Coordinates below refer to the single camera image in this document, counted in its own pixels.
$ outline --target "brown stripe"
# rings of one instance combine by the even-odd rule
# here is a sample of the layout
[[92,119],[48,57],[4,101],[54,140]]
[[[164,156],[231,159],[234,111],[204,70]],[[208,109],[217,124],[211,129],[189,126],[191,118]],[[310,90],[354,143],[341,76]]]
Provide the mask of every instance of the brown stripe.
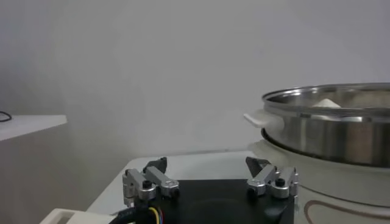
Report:
[[343,208],[343,207],[340,207],[340,206],[332,205],[332,204],[329,204],[329,203],[326,203],[326,202],[323,202],[323,201],[311,200],[311,201],[308,201],[305,204],[305,209],[304,209],[305,217],[306,217],[306,219],[307,219],[309,224],[314,224],[312,219],[309,217],[309,209],[313,205],[322,205],[322,206],[325,206],[325,207],[328,207],[328,208],[332,208],[332,209],[335,209],[335,210],[339,210],[339,211],[342,211],[342,212],[346,212],[346,213],[349,213],[349,214],[358,215],[358,216],[362,216],[362,217],[368,217],[368,218],[374,218],[374,219],[382,219],[382,220],[390,220],[390,215],[375,215],[375,214],[370,214],[370,213],[366,213],[366,212],[359,212],[359,211],[356,211],[356,210],[351,210],[351,209]]

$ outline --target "black base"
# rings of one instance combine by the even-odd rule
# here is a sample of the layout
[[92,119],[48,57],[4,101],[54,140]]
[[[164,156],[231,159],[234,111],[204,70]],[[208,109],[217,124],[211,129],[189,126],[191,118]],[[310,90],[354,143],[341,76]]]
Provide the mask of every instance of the black base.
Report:
[[249,200],[246,180],[181,180],[180,197],[153,202],[167,224],[292,224],[294,199],[266,194]]

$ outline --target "white shelf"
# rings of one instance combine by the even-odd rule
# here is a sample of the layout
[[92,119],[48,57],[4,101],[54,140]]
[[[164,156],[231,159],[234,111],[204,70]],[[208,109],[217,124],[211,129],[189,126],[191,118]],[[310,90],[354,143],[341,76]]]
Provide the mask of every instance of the white shelf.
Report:
[[65,115],[16,115],[0,122],[0,141],[33,133],[66,123]]

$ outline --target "white wall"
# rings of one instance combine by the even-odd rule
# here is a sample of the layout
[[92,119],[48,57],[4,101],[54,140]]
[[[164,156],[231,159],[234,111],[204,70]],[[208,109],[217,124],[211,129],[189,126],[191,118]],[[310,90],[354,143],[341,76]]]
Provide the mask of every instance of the white wall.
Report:
[[[268,91],[390,81],[389,10],[385,0],[4,0],[0,102],[68,116],[69,145],[40,151],[76,164],[81,180],[58,170],[82,193],[69,205],[83,207],[128,159],[256,141],[241,115]],[[61,205],[42,204],[37,219]]]

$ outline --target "yellow wire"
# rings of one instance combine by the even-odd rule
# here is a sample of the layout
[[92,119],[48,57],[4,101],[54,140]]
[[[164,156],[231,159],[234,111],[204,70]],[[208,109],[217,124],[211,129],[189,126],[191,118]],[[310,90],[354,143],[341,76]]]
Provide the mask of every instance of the yellow wire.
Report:
[[154,213],[154,215],[156,216],[156,223],[160,224],[160,217],[158,216],[157,210],[155,208],[152,208],[152,207],[149,207],[149,210],[151,210]]

